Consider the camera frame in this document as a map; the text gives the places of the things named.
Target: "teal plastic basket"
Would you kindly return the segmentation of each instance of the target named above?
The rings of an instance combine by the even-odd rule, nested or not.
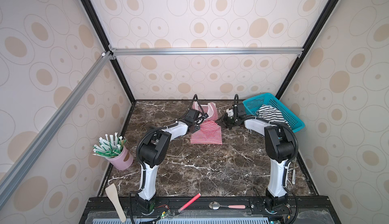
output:
[[[255,115],[255,112],[264,104],[280,110],[282,112],[282,116],[289,123],[294,133],[305,127],[305,124],[301,121],[301,119],[299,119],[291,110],[289,110],[284,104],[282,104],[282,102],[270,93],[256,95],[243,101],[246,113],[252,115]]]

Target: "metal spoon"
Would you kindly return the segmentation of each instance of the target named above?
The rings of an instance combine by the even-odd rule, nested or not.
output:
[[[208,206],[209,206],[209,208],[211,208],[213,210],[217,210],[220,207],[230,208],[230,209],[246,209],[245,205],[221,205],[221,204],[219,204],[216,201],[213,201],[213,202],[209,203]]]

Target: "pink spoon handle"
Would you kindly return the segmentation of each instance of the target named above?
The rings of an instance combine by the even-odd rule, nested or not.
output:
[[[231,209],[246,209],[245,205],[229,205],[228,208]]]

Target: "wooden spatula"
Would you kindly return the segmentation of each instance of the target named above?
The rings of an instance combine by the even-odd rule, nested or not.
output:
[[[127,220],[126,215],[124,214],[123,208],[120,205],[118,191],[116,190],[115,184],[111,184],[105,188],[105,193],[107,194],[109,200],[114,204],[116,212],[119,215],[120,221],[125,222]]]

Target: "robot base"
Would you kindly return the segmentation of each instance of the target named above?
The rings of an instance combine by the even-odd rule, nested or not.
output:
[[[274,197],[266,188],[265,208],[270,214],[275,214],[280,207],[287,204],[288,194],[280,197]]]
[[[135,196],[135,201],[138,204],[139,207],[141,207],[142,213],[145,215],[149,215],[154,211],[155,206],[155,194],[153,197],[149,200],[143,199],[139,197],[138,194]]]

